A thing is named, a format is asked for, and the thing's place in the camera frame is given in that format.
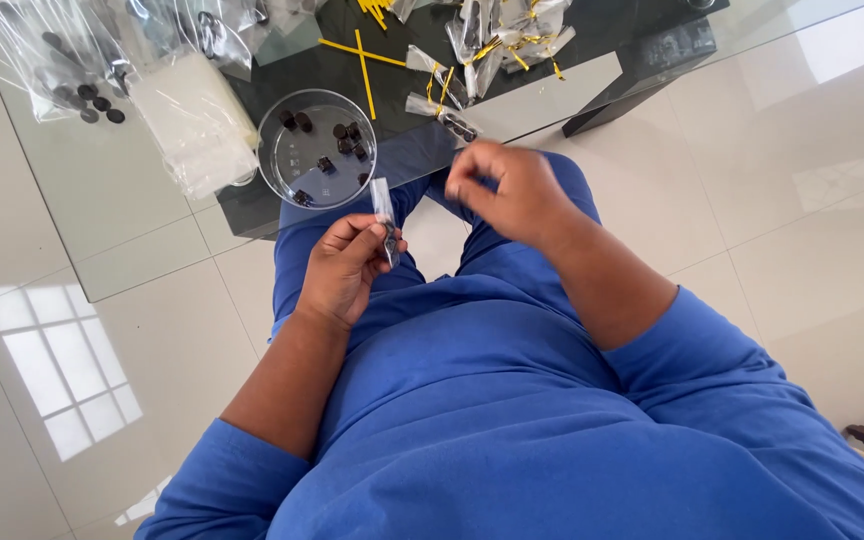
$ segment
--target person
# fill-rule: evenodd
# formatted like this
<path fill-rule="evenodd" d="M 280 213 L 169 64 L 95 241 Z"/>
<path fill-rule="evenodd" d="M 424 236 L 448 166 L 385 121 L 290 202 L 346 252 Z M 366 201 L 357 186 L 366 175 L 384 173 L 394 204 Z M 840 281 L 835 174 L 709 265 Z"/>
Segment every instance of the person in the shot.
<path fill-rule="evenodd" d="M 428 283 L 426 193 L 472 226 Z M 477 142 L 391 195 L 392 270 L 368 200 L 283 231 L 270 348 L 136 539 L 864 538 L 864 460 L 574 162 Z"/>

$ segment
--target glass tabletop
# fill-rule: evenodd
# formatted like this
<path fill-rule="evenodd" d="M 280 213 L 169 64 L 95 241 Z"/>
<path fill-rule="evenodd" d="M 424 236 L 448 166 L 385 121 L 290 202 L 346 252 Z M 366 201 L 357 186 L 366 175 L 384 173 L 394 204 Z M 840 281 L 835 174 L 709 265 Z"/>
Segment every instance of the glass tabletop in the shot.
<path fill-rule="evenodd" d="M 381 30 L 354 2 L 328 0 L 316 15 L 277 27 L 255 54 L 250 80 L 226 76 L 252 121 L 283 96 L 305 89 L 338 92 L 368 110 L 358 55 L 319 38 L 405 58 L 415 44 L 455 63 L 445 25 L 456 7 L 418 7 L 407 24 Z M 465 114 L 485 137 L 515 141 L 565 121 L 567 133 L 621 116 L 665 85 L 764 43 L 864 7 L 864 0 L 576 0 L 564 24 L 576 37 L 529 71 L 500 71 L 486 98 Z M 455 139 L 431 117 L 405 112 L 410 92 L 425 93 L 428 74 L 370 61 L 379 152 L 376 175 L 399 186 L 451 164 Z M 261 175 L 247 185 L 186 199 L 134 108 L 126 122 L 38 123 L 29 96 L 0 51 L 0 93 L 55 227 L 91 302 L 275 237 L 282 200 Z M 309 210 L 309 216 L 316 212 Z M 273 270 L 270 267 L 270 279 Z"/>

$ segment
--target bowl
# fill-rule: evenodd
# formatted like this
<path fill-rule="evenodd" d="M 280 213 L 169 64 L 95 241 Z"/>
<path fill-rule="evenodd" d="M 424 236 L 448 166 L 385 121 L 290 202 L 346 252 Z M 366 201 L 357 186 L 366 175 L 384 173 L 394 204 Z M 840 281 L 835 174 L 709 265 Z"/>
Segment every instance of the bowl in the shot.
<path fill-rule="evenodd" d="M 295 118 L 305 114 L 311 122 L 308 132 L 292 124 L 289 129 L 282 120 L 288 112 Z M 339 139 L 333 129 L 337 125 L 356 123 L 359 137 L 350 138 L 351 145 L 361 144 L 363 158 L 339 151 Z M 378 142 L 369 117 L 357 104 L 329 90 L 309 89 L 294 92 L 276 103 L 259 124 L 259 170 L 266 184 L 290 205 L 328 211 L 353 201 L 369 189 L 376 171 Z M 327 158 L 331 166 L 320 167 Z M 367 175 L 364 182 L 361 175 Z"/>

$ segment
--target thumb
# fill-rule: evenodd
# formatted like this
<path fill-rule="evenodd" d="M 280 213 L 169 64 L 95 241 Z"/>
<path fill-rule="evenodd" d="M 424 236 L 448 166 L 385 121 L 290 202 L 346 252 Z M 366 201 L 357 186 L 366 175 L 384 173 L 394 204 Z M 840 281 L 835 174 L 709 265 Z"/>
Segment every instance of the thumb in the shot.
<path fill-rule="evenodd" d="M 466 208 L 486 221 L 496 203 L 496 192 L 478 181 L 463 176 L 450 176 L 445 183 L 445 195 L 458 199 Z"/>
<path fill-rule="evenodd" d="M 353 264 L 362 266 L 376 254 L 376 250 L 384 240 L 385 226 L 381 223 L 373 223 L 349 242 L 342 255 Z"/>

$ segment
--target left hand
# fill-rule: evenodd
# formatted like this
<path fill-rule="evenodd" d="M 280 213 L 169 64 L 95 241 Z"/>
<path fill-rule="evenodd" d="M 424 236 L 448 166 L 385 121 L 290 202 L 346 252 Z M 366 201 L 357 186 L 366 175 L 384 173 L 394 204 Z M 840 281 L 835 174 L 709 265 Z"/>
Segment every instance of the left hand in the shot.
<path fill-rule="evenodd" d="M 408 248 L 396 229 L 398 251 Z M 296 313 L 311 315 L 341 330 L 352 329 L 369 304 L 373 281 L 392 270 L 385 259 L 385 226 L 375 214 L 342 217 L 325 232 L 312 252 Z"/>

